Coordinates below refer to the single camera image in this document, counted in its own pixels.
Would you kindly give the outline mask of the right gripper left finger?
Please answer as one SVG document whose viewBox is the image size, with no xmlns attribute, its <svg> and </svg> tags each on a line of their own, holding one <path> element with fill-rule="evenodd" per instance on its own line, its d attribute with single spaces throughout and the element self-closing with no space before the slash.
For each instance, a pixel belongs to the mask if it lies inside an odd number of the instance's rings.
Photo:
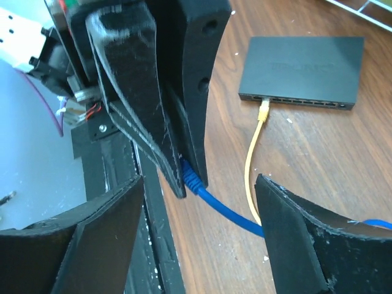
<svg viewBox="0 0 392 294">
<path fill-rule="evenodd" d="M 143 179 L 136 176 L 82 205 L 1 231 L 1 293 L 123 293 Z"/>
</svg>

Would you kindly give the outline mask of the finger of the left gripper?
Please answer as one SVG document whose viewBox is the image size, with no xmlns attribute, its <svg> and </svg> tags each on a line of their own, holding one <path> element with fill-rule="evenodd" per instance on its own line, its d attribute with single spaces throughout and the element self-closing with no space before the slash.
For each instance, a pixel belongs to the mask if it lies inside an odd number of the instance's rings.
<svg viewBox="0 0 392 294">
<path fill-rule="evenodd" d="M 178 152 L 207 186 L 209 83 L 232 8 L 228 1 L 148 1 L 147 5 L 157 25 L 159 80 Z"/>
</svg>

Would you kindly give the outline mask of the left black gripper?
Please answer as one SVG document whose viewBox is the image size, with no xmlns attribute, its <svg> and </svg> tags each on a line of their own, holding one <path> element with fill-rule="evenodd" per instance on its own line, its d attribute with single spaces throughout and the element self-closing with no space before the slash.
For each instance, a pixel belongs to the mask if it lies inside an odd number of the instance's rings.
<svg viewBox="0 0 392 294">
<path fill-rule="evenodd" d="M 72 73 L 74 99 L 88 110 L 90 140 L 117 126 L 185 198 L 179 153 L 164 110 L 157 72 L 156 23 L 147 10 L 109 11 L 122 1 L 45 1 Z"/>
</svg>

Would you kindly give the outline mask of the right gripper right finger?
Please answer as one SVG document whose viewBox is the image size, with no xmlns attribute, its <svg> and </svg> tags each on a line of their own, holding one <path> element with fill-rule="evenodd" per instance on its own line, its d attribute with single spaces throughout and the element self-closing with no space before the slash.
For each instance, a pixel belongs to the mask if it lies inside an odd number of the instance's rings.
<svg viewBox="0 0 392 294">
<path fill-rule="evenodd" d="M 351 220 L 265 175 L 255 183 L 277 293 L 391 293 L 391 224 Z"/>
</svg>

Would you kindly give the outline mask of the black network switch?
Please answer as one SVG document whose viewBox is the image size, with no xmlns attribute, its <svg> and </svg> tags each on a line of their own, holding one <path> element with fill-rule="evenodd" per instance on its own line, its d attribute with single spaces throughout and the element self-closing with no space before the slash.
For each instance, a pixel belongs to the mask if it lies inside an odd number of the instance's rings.
<svg viewBox="0 0 392 294">
<path fill-rule="evenodd" d="M 364 37 L 257 36 L 249 42 L 241 100 L 351 110 Z"/>
</svg>

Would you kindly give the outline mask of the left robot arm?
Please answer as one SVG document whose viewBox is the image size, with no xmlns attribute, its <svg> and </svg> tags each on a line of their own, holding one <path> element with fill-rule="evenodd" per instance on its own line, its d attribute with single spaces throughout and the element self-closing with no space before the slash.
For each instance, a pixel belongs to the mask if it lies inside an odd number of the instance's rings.
<svg viewBox="0 0 392 294">
<path fill-rule="evenodd" d="M 228 1 L 45 1 L 52 26 L 1 9 L 1 58 L 51 92 L 102 106 L 184 198 L 208 184 L 209 83 Z"/>
</svg>

